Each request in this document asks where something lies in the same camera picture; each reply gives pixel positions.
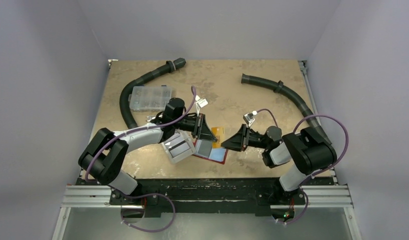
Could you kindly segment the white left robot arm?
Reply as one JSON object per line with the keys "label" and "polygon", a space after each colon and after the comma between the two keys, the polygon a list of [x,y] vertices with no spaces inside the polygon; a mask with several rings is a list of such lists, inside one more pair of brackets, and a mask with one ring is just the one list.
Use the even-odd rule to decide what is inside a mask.
{"label": "white left robot arm", "polygon": [[196,149],[192,139],[216,142],[218,139],[206,123],[202,113],[189,113],[181,98],[171,98],[161,116],[151,122],[125,131],[101,128],[78,159],[85,179],[92,176],[102,185],[122,192],[130,205],[142,197],[140,184],[122,170],[126,155],[134,150],[161,144],[169,160],[178,163],[191,156]]}

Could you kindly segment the red leather card holder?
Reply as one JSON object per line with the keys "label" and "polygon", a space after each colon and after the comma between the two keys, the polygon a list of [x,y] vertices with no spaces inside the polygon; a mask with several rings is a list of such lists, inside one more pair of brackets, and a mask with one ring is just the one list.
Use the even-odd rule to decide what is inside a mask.
{"label": "red leather card holder", "polygon": [[208,158],[200,157],[198,155],[195,155],[195,153],[193,154],[195,157],[224,165],[225,162],[226,162],[227,155],[228,155],[228,150],[225,149],[225,148],[222,148],[222,147],[221,148],[212,148],[211,154],[210,154],[210,156]]}

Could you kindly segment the white plastic card box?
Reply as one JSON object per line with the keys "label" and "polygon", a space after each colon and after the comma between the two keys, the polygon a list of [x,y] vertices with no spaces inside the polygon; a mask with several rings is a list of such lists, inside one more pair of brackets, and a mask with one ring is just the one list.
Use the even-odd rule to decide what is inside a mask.
{"label": "white plastic card box", "polygon": [[196,153],[193,140],[185,131],[176,130],[174,135],[161,145],[173,165]]}

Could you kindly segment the gold credit card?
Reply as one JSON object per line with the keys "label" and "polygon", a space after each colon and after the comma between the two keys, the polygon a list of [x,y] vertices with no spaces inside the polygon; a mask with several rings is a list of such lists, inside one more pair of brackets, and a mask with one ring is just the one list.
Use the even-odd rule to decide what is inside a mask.
{"label": "gold credit card", "polygon": [[212,147],[214,149],[221,148],[222,142],[225,140],[225,128],[222,126],[212,127],[211,131],[217,139],[216,142],[212,143]]}

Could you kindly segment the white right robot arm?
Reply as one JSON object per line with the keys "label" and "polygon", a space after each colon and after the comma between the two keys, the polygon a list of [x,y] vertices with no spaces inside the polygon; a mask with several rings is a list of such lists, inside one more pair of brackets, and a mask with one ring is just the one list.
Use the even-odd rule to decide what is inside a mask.
{"label": "white right robot arm", "polygon": [[274,183],[273,197],[281,204],[290,200],[312,173],[326,169],[337,160],[334,148],[312,127],[302,129],[299,134],[282,135],[276,126],[261,134],[242,124],[221,146],[236,152],[248,147],[263,149],[262,160],[271,169],[292,162],[290,169]]}

